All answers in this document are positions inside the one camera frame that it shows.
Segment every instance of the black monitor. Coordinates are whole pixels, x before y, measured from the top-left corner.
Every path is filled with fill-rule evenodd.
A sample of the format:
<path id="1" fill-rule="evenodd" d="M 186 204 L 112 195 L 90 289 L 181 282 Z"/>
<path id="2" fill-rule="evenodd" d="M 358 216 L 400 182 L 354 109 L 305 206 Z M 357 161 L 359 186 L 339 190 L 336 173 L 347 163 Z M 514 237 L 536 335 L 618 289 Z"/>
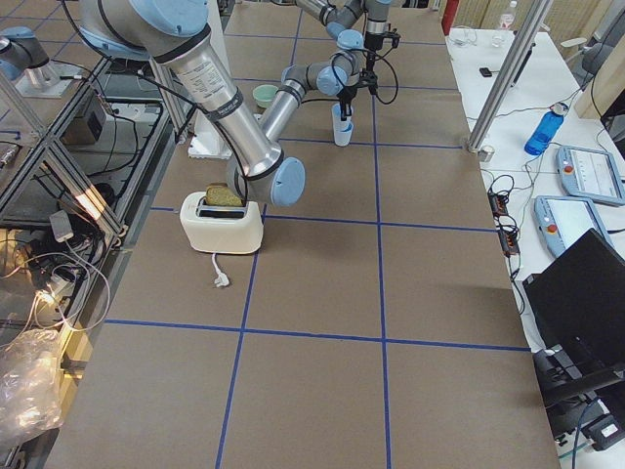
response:
<path id="1" fill-rule="evenodd" d="M 589 230 L 524 285 L 547 347 L 587 375 L 625 362 L 625 260 Z M 625 427 L 625 382 L 596 390 Z"/>

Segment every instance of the white table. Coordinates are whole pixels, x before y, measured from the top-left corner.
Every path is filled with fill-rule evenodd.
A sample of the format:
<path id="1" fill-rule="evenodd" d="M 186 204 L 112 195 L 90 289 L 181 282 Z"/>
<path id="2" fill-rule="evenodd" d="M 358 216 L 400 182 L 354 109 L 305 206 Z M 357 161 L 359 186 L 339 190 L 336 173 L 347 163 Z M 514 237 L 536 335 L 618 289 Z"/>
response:
<path id="1" fill-rule="evenodd" d="M 475 118 L 488 96 L 495 81 L 495 75 L 484 78 L 479 73 L 480 67 L 490 70 L 499 70 L 513 41 L 512 33 L 505 45 L 494 48 L 490 45 L 492 30 L 467 31 L 452 29 L 447 48 L 451 55 L 452 65 L 458 88 L 462 93 L 462 102 L 469 121 L 473 128 Z M 465 41 L 475 39 L 474 44 L 458 46 L 453 39 Z M 505 114 L 514 109 L 529 107 L 544 107 L 542 109 L 514 112 L 508 116 L 495 118 L 484 140 L 485 144 L 495 147 L 495 154 L 488 163 L 482 163 L 481 168 L 486 187 L 494 177 L 508 174 L 515 178 L 515 186 L 525 188 L 530 184 L 529 176 L 523 169 L 531 157 L 524 152 L 523 146 L 536 128 L 542 115 L 551 104 L 568 99 L 579 88 L 564 63 L 562 56 L 549 35 L 540 32 L 536 36 L 536 46 L 525 67 L 517 85 L 506 96 L 498 114 Z M 556 134 L 554 142 L 563 145 L 576 146 L 588 149 L 605 149 L 612 152 L 617 161 L 619 172 L 625 175 L 625 161 L 620 156 L 607 132 L 603 131 L 601 122 L 594 119 L 580 119 L 574 108 L 564 120 L 564 124 Z M 524 279 L 530 274 L 543 272 L 553 261 L 553 255 L 547 250 L 538 231 L 534 215 L 533 200 L 536 195 L 566 195 L 560 184 L 560 176 L 556 169 L 556 153 L 558 147 L 550 146 L 540 159 L 529 163 L 531 175 L 535 179 L 533 192 L 513 192 L 508 204 L 509 213 L 521 226 L 520 249 L 521 257 L 515 256 L 512 260 L 513 268 L 521 261 L 521 270 L 518 279 Z M 509 189 L 511 181 L 508 178 L 501 180 L 495 191 Z M 625 207 L 607 207 L 597 204 L 599 213 L 608 230 L 625 228 Z M 616 250 L 625 257 L 625 233 L 611 237 Z M 532 350 L 538 350 L 541 345 L 535 322 L 531 315 L 523 315 L 525 335 Z M 559 448 L 563 454 L 570 450 L 572 445 Z M 596 452 L 580 450 L 577 456 L 578 469 L 622 469 L 625 461 L 625 441 L 610 448 L 608 451 Z M 570 467 L 570 458 L 562 460 L 562 468 Z"/>

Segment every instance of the plastic bag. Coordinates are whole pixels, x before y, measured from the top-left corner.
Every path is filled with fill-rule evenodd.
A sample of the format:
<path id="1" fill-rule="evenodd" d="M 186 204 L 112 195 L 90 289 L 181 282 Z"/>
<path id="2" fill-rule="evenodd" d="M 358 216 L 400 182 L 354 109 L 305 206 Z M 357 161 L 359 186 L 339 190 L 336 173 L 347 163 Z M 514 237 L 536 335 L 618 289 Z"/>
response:
<path id="1" fill-rule="evenodd" d="M 28 330 L 0 351 L 0 450 L 62 424 L 55 330 Z"/>

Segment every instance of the bowl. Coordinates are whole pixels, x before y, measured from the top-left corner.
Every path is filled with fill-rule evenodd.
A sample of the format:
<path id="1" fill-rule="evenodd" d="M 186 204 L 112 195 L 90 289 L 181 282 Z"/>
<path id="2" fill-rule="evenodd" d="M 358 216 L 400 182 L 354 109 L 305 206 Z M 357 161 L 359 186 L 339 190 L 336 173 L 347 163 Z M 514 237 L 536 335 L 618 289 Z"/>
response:
<path id="1" fill-rule="evenodd" d="M 277 86 L 274 85 L 260 85 L 254 88 L 252 92 L 252 96 L 254 97 L 254 101 L 256 101 L 256 105 L 263 109 L 267 109 L 271 101 L 273 101 L 273 97 L 277 93 Z"/>

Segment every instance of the water bottle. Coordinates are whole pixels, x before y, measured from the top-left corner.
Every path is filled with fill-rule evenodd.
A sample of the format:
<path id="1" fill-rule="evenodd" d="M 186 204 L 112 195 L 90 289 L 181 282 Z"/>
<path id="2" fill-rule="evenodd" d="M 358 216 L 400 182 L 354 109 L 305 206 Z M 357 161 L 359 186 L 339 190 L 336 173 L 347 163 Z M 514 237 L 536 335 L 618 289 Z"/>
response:
<path id="1" fill-rule="evenodd" d="M 542 154 L 551 140 L 563 125 L 564 117 L 568 113 L 568 106 L 565 103 L 555 103 L 549 112 L 543 115 L 534 133 L 525 144 L 525 151 L 537 156 Z"/>
<path id="2" fill-rule="evenodd" d="M 492 45 L 494 47 L 501 47 L 505 42 L 505 31 L 510 29 L 512 23 L 515 22 L 515 15 L 517 14 L 517 2 L 513 0 L 510 5 L 504 10 L 504 13 L 499 17 L 499 25 L 497 31 L 492 35 Z"/>

